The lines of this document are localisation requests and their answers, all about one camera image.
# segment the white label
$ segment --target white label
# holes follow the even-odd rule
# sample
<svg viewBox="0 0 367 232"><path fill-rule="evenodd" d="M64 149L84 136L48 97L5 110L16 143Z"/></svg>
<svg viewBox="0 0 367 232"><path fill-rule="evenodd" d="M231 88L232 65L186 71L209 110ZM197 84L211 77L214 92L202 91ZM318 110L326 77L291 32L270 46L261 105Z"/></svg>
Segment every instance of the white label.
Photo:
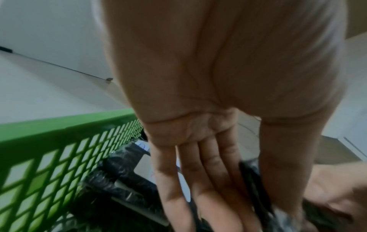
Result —
<svg viewBox="0 0 367 232"><path fill-rule="evenodd" d="M156 184L156 180L154 179L154 171L152 168L152 163L149 155L147 154L143 155L138 165L135 167L134 172L137 175L143 177L144 179L152 182L153 184ZM178 176L185 199L186 201L190 202L191 201L190 189L185 181L185 178L181 173L178 173Z"/></svg>
<svg viewBox="0 0 367 232"><path fill-rule="evenodd" d="M139 147L143 148L147 152L150 151L149 143L146 142L146 141L138 140L138 141L135 142L135 144L138 145Z"/></svg>

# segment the hand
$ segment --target hand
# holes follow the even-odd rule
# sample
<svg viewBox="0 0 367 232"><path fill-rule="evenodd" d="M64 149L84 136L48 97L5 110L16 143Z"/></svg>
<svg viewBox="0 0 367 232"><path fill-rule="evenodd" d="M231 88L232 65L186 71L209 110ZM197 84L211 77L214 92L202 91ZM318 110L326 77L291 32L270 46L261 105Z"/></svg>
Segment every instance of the hand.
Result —
<svg viewBox="0 0 367 232"><path fill-rule="evenodd" d="M258 230L242 197L236 108L262 118L263 185L275 205L298 213L319 136L342 92L343 3L96 0L107 57L148 135L176 231L194 230L176 149L214 231Z"/></svg>
<svg viewBox="0 0 367 232"><path fill-rule="evenodd" d="M367 231L367 163L315 165L305 198L353 218L345 231Z"/></svg>

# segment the green basket rim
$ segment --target green basket rim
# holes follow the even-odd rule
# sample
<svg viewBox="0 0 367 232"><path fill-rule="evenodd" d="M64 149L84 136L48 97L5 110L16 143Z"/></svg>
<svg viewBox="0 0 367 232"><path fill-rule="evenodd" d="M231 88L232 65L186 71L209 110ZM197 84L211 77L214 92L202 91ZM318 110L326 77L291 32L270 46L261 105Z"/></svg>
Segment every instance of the green basket rim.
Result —
<svg viewBox="0 0 367 232"><path fill-rule="evenodd" d="M134 110L132 108L128 108L123 110L110 110L91 114L80 114L0 124L0 142L33 136L49 131L62 130L82 124L100 122L132 113L134 113Z"/></svg>

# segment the green plastic basket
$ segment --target green plastic basket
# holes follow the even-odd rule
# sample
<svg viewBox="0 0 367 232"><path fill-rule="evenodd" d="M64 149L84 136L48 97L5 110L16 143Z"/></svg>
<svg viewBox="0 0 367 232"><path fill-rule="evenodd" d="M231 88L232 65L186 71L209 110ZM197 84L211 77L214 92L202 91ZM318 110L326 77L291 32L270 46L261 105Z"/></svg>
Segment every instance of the green plastic basket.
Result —
<svg viewBox="0 0 367 232"><path fill-rule="evenodd" d="M132 109L0 125L0 232L51 228L85 175L141 130Z"/></svg>

